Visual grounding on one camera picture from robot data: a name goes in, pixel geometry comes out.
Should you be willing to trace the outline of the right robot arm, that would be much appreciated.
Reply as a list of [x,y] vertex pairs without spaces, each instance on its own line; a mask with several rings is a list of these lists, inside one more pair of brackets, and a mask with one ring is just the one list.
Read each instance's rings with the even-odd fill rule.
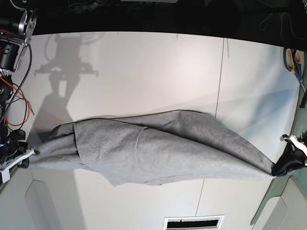
[[[28,144],[21,129],[33,113],[31,104],[12,81],[26,51],[31,51],[30,41],[37,23],[36,0],[2,0],[0,2],[0,164],[5,166],[26,153]],[[7,120],[11,105],[22,100],[25,113],[20,124]]]

